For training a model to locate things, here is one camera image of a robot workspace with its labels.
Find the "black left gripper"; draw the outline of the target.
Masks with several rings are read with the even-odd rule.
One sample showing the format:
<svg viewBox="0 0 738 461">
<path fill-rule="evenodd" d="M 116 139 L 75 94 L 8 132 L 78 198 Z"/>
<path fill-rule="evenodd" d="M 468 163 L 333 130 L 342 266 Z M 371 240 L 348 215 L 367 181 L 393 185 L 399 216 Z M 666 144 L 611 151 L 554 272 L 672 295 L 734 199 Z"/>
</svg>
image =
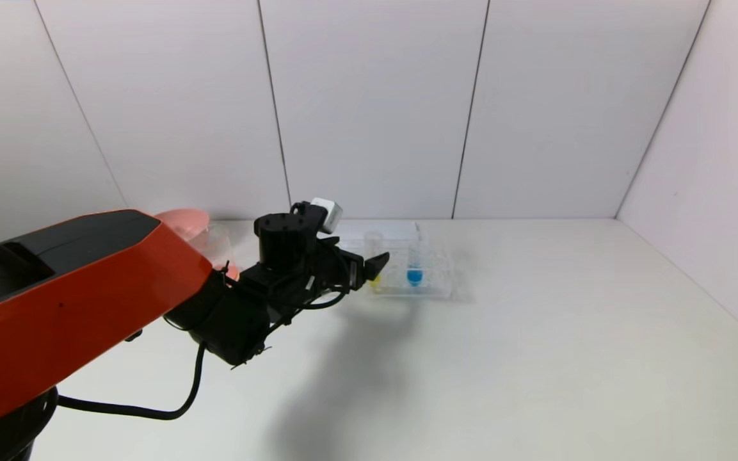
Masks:
<svg viewBox="0 0 738 461">
<path fill-rule="evenodd" d="M 348 294 L 359 291 L 365 281 L 377 280 L 389 259 L 389 252 L 385 252 L 364 262 L 363 257 L 341 249 L 337 244 L 318 242 L 315 247 L 315 278 L 323 289 Z"/>
</svg>

